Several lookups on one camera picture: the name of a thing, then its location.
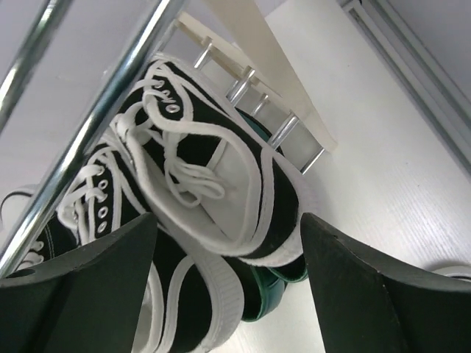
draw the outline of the chrome pole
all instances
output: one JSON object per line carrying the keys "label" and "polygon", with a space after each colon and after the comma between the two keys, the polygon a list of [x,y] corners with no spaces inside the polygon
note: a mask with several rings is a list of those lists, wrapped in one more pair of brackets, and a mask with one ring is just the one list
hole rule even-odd
{"label": "chrome pole", "polygon": [[45,1],[29,28],[0,86],[0,134],[72,3],[72,0]]}
{"label": "chrome pole", "polygon": [[209,37],[206,37],[202,43],[203,50],[199,53],[197,59],[195,60],[193,67],[196,70],[201,70],[205,66],[211,55],[211,49],[213,48],[213,40]]}
{"label": "chrome pole", "polygon": [[268,140],[268,144],[273,147],[273,149],[277,149],[280,147],[281,143],[286,139],[286,137],[289,135],[291,131],[295,128],[297,123],[299,123],[300,120],[297,118],[297,116],[291,112],[288,115],[288,118],[283,122],[283,125],[280,126],[280,128],[274,133],[270,139]]}
{"label": "chrome pole", "polygon": [[250,80],[254,77],[255,70],[250,66],[244,70],[242,78],[234,84],[234,86],[227,92],[226,97],[229,101],[236,105],[241,100],[242,96],[247,92],[250,87]]}
{"label": "chrome pole", "polygon": [[6,246],[0,253],[0,278],[17,269],[74,177],[90,157],[132,84],[144,71],[157,40],[162,38],[178,16],[186,0],[160,0],[154,3],[152,12],[146,17],[107,82],[85,112],[82,124],[71,142],[46,173],[38,192],[12,228]]}
{"label": "chrome pole", "polygon": [[313,164],[322,156],[325,149],[321,149],[317,152],[305,165],[301,168],[301,174],[304,175],[313,166]]}
{"label": "chrome pole", "polygon": [[255,108],[253,108],[252,113],[250,114],[252,117],[257,116],[257,114],[269,103],[270,101],[268,100],[268,94],[264,93],[262,94],[262,97],[260,97],[260,100],[258,101],[257,105]]}

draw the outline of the white wall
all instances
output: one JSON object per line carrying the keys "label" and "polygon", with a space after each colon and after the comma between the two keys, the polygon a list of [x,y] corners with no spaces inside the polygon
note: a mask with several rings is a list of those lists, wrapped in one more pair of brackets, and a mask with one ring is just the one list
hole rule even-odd
{"label": "white wall", "polygon": [[471,1],[389,0],[389,3],[471,99]]}

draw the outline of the metal rack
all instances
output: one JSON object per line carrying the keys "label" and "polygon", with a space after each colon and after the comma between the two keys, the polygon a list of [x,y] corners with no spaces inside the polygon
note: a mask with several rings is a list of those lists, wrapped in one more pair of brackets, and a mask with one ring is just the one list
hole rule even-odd
{"label": "metal rack", "polygon": [[[71,0],[48,0],[43,7],[25,41],[17,53],[9,72],[0,87],[0,132],[11,116],[29,78],[35,72],[35,64],[41,59],[57,28],[60,26],[70,7]],[[260,100],[254,106],[252,115],[256,116],[269,103],[275,103],[280,109],[288,113],[288,118],[273,134],[269,144],[277,148],[286,136],[300,124],[300,120],[288,108],[282,97],[275,93],[266,82],[266,79],[257,72],[249,60],[239,50],[245,63],[234,60],[224,53],[224,49],[214,43],[214,38],[205,36],[199,40],[194,31],[188,26],[189,16],[180,12],[186,0],[155,0],[149,13],[138,27],[132,40],[119,57],[114,69],[108,74],[106,82],[95,95],[92,104],[82,117],[79,129],[74,133],[64,152],[57,158],[43,178],[38,192],[32,198],[17,224],[7,237],[4,248],[0,252],[0,278],[14,272],[35,241],[39,232],[46,225],[54,209],[64,196],[79,170],[90,157],[90,153],[110,124],[116,111],[123,103],[130,88],[142,74],[146,62],[152,52],[160,51],[172,36],[177,27],[183,29],[202,46],[202,52],[194,62],[195,68],[202,68],[208,60],[215,60],[223,64],[235,78],[227,98],[236,104],[249,88],[261,93]],[[325,151],[322,148],[301,168],[305,173]]]}

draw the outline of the green shoe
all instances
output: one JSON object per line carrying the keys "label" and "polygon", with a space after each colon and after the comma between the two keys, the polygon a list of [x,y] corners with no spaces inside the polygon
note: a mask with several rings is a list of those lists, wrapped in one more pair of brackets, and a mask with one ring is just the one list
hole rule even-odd
{"label": "green shoe", "polygon": [[243,321],[260,320],[279,305],[285,293],[284,281],[268,268],[250,266],[235,257],[226,257],[225,260],[242,283],[245,298]]}
{"label": "green shoe", "polygon": [[[268,141],[270,139],[270,137],[272,136],[271,132],[264,125],[262,125],[260,121],[256,120],[243,110],[237,109],[237,111],[261,138],[263,138],[265,141]],[[281,150],[281,148],[278,148],[278,152],[283,155],[283,151]],[[269,270],[276,277],[281,278],[287,283],[301,282],[308,278],[308,269],[306,267],[306,262],[302,255],[298,257],[294,262],[289,263],[288,265],[278,268],[269,268]]]}

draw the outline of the gray wall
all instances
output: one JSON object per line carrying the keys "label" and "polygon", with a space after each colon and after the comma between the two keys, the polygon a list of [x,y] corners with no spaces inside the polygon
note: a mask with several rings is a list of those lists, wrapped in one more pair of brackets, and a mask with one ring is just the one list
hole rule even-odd
{"label": "gray wall", "polygon": [[389,3],[471,99],[471,1],[389,0]]}

